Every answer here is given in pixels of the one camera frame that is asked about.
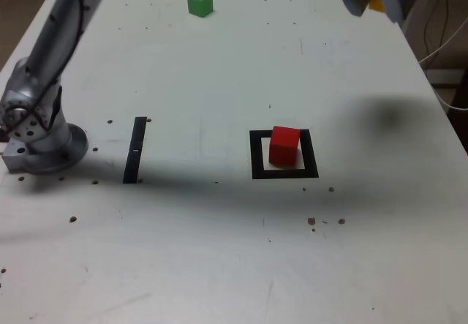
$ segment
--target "yellow object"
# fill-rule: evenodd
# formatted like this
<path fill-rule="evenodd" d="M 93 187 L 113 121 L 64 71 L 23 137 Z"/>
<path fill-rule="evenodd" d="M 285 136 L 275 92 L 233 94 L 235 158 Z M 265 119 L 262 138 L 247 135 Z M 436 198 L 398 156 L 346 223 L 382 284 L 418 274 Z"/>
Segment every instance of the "yellow object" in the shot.
<path fill-rule="evenodd" d="M 369 0 L 369 8 L 374 11 L 384 12 L 382 0 Z"/>

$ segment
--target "white wire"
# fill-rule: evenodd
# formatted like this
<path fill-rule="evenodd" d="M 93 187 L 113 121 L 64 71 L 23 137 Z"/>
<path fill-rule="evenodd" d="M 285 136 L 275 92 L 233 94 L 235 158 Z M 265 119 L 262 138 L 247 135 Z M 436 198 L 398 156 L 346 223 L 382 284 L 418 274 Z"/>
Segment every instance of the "white wire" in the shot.
<path fill-rule="evenodd" d="M 452 34 L 452 36 L 451 36 L 446 42 L 444 42 L 444 44 L 443 44 L 442 46 L 440 46 L 440 47 L 439 47 L 437 50 L 435 50 L 433 53 L 431 53 L 431 54 L 427 55 L 426 57 L 424 57 L 423 59 L 421 59 L 421 60 L 419 61 L 419 64 L 423 63 L 426 59 L 432 57 L 433 55 L 435 55 L 436 53 L 438 53 L 443 47 L 445 47 L 445 46 L 449 43 L 449 41 L 451 41 L 451 40 L 458 34 L 458 32 L 459 32 L 460 30 L 463 29 L 463 27 L 465 26 L 465 24 L 466 24 L 467 22 L 468 22 L 468 17 L 467 17 L 467 19 L 465 19 L 465 21 L 459 26 L 459 28 L 456 29 L 456 31 Z"/>
<path fill-rule="evenodd" d="M 458 34 L 458 32 L 459 32 L 460 30 L 463 29 L 463 27 L 465 26 L 465 24 L 466 24 L 467 22 L 468 22 L 468 17 L 467 17 L 467 19 L 465 19 L 465 21 L 459 26 L 459 28 L 456 29 L 456 31 L 452 34 L 452 36 L 449 37 L 448 40 L 447 40 L 446 42 L 444 42 L 444 44 L 443 44 L 442 46 L 440 46 L 440 47 L 439 47 L 437 50 L 435 50 L 433 53 L 431 53 L 431 54 L 427 55 L 426 57 L 424 57 L 423 59 L 421 59 L 421 60 L 419 61 L 419 64 L 423 63 L 426 59 L 432 57 L 432 56 L 435 55 L 437 52 L 439 52 L 444 46 L 446 46 L 446 45 L 449 43 L 449 41 L 451 41 L 451 40 Z M 447 107 L 451 108 L 452 110 L 463 110 L 463 111 L 468 110 L 468 108 L 458 108 L 458 107 L 450 106 L 446 101 L 444 101 L 444 100 L 439 96 L 439 94 L 437 93 L 437 91 L 434 90 L 434 93 L 436 94 L 437 99 L 438 99 L 441 103 L 443 103 L 443 104 L 446 105 Z"/>
<path fill-rule="evenodd" d="M 453 109 L 453 110 L 468 110 L 468 108 L 458 108 L 458 107 L 450 106 L 446 101 L 444 101 L 444 100 L 440 97 L 440 95 L 437 93 L 437 91 L 435 91 L 434 88 L 432 88 L 432 90 L 434 90 L 434 93 L 436 94 L 437 99 L 438 99 L 441 103 L 443 103 L 444 105 L 446 105 L 447 107 L 449 107 L 449 108 L 451 108 L 451 109 Z"/>

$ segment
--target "black bar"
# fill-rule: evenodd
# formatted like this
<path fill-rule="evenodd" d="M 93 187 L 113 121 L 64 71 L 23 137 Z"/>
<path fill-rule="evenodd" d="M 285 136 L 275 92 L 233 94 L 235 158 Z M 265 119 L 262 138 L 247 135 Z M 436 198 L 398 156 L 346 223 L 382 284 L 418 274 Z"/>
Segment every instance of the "black bar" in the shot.
<path fill-rule="evenodd" d="M 129 154 L 127 156 L 127 163 L 125 164 L 124 184 L 136 184 L 138 181 L 138 169 L 140 168 L 141 151 L 143 150 L 143 140 L 145 139 L 146 118 L 135 118 Z"/>

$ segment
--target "black square outline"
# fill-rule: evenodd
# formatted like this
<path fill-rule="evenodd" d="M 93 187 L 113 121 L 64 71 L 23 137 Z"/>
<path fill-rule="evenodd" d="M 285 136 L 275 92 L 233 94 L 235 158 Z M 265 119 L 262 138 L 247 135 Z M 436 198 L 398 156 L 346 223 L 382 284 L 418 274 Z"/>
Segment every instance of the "black square outline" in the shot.
<path fill-rule="evenodd" d="M 271 137 L 273 130 L 250 130 L 250 160 L 252 161 L 252 179 L 298 179 L 318 178 L 312 139 L 308 129 L 301 129 L 301 141 L 304 169 L 270 170 L 263 167 L 262 138 Z"/>

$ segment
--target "white object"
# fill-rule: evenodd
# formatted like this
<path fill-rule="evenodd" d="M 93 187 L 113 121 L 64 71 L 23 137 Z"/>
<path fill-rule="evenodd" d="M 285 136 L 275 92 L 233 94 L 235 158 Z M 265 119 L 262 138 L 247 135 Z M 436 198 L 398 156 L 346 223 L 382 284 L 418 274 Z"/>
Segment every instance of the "white object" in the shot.
<path fill-rule="evenodd" d="M 468 322 L 468 161 L 399 27 L 341 0 L 214 5 L 103 0 L 62 81 L 85 159 L 0 165 L 0 321 Z M 274 125 L 310 130 L 319 178 L 251 179 L 249 130 Z"/>
<path fill-rule="evenodd" d="M 447 39 L 446 42 L 444 42 L 444 43 L 443 43 L 439 48 L 437 48 L 434 52 L 428 54 L 426 57 L 424 57 L 423 59 L 421 59 L 421 60 L 419 61 L 419 63 L 420 63 L 420 64 L 423 63 L 426 59 L 428 59 L 429 57 L 432 57 L 433 55 L 435 55 L 436 53 L 438 53 L 443 47 L 445 47 L 446 45 L 448 45 L 448 43 L 458 34 L 458 32 L 459 32 L 460 30 L 463 29 L 463 27 L 465 26 L 466 23 L 468 23 L 468 17 L 467 17 L 467 19 L 465 19 L 464 22 L 459 26 L 459 28 L 455 30 L 455 32 L 452 34 L 452 36 L 449 37 L 449 38 Z"/>

